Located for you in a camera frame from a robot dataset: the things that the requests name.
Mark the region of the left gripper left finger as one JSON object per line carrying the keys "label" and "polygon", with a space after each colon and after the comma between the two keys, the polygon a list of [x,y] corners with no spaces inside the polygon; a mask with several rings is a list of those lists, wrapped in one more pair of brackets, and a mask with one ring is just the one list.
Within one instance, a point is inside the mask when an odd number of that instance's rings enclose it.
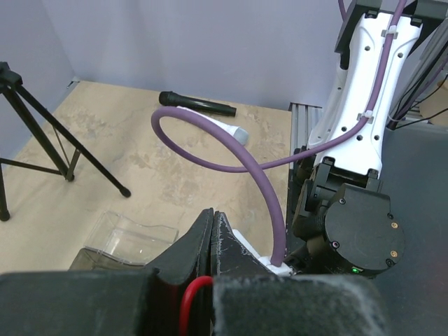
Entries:
{"label": "left gripper left finger", "polygon": [[144,267],[1,275],[2,335],[179,335],[181,300],[210,273],[213,209]]}

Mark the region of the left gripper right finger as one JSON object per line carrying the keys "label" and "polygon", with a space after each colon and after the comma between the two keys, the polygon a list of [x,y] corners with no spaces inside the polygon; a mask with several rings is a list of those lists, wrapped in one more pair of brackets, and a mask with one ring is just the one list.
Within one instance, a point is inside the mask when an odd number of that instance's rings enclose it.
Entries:
{"label": "left gripper right finger", "polygon": [[278,276],[217,211],[211,234],[214,335],[389,335],[381,295],[367,279]]}

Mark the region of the clear transparent bin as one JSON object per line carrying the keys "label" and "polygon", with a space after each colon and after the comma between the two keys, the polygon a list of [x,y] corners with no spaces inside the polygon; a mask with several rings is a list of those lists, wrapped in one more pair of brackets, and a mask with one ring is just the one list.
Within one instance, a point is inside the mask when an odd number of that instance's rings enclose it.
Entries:
{"label": "clear transparent bin", "polygon": [[124,265],[146,265],[168,249],[179,230],[166,225],[143,225],[113,211],[96,222],[84,247]]}

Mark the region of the grey transparent bin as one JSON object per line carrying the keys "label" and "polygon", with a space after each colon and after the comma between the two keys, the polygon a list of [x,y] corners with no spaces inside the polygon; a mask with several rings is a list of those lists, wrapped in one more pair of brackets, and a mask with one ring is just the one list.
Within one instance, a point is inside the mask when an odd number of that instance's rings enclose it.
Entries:
{"label": "grey transparent bin", "polygon": [[69,270],[138,270],[144,267],[144,264],[133,265],[120,262],[111,256],[100,254],[88,248],[82,248],[73,259]]}

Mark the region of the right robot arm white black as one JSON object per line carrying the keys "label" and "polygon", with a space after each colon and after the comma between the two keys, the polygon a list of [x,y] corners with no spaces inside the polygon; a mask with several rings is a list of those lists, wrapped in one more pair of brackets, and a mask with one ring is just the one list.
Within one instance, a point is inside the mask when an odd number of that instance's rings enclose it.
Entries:
{"label": "right robot arm white black", "polygon": [[286,232],[303,245],[288,247],[284,260],[297,273],[372,278],[405,250],[403,229],[382,193],[384,131],[405,60],[445,20],[447,3],[400,1],[393,12],[381,5],[352,1],[342,8],[328,105],[297,150]]}

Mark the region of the white microphone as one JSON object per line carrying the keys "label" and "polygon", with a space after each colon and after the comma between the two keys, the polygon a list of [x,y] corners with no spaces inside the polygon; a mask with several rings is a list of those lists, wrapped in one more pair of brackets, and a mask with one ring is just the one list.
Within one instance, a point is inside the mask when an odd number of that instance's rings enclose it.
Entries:
{"label": "white microphone", "polygon": [[226,131],[228,134],[230,134],[232,137],[234,137],[242,146],[245,146],[249,141],[249,133],[236,125],[229,125],[227,123],[221,122],[217,119],[211,118],[207,115],[204,115],[202,113],[198,113],[190,108],[177,106],[178,109],[183,109],[185,111],[192,112],[198,116],[202,116],[203,118],[207,119],[208,121],[212,122],[213,124],[220,127],[222,130]]}

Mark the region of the black microphone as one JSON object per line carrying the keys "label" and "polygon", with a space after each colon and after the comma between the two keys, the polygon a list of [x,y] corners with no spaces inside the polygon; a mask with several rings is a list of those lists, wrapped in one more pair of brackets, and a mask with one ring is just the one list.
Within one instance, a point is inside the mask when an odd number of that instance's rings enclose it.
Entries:
{"label": "black microphone", "polygon": [[227,117],[235,117],[237,114],[237,109],[230,105],[187,97],[172,91],[162,91],[158,100],[163,106],[181,106]]}

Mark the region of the black music stand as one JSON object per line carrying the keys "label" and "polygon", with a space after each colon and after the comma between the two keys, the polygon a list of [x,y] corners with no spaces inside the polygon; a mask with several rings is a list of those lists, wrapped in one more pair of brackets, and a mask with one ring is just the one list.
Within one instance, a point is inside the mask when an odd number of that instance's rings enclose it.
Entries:
{"label": "black music stand", "polygon": [[[106,179],[108,179],[123,197],[130,197],[131,191],[126,188],[84,145],[53,116],[41,102],[38,101],[23,85],[21,75],[11,70],[7,62],[1,63],[1,95],[5,97],[13,110],[20,117],[24,125],[38,141],[52,163],[54,169],[42,167],[26,162],[1,158],[2,165],[10,165],[30,169],[37,172],[63,176],[66,181],[74,180],[74,169],[80,156],[84,156]],[[57,136],[62,135],[73,147],[74,153],[70,162],[66,163],[56,148],[52,145],[45,132],[38,124],[26,105],[29,104],[40,116],[42,116],[55,131]]]}

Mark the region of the aluminium frame rail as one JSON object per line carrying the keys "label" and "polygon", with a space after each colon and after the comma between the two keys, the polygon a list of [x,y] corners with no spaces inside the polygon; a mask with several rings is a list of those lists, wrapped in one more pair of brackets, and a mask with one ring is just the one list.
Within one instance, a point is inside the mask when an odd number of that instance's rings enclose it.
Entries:
{"label": "aluminium frame rail", "polygon": [[306,146],[312,129],[323,114],[320,106],[290,103],[291,131],[290,131],[290,154],[294,155],[297,148]]}

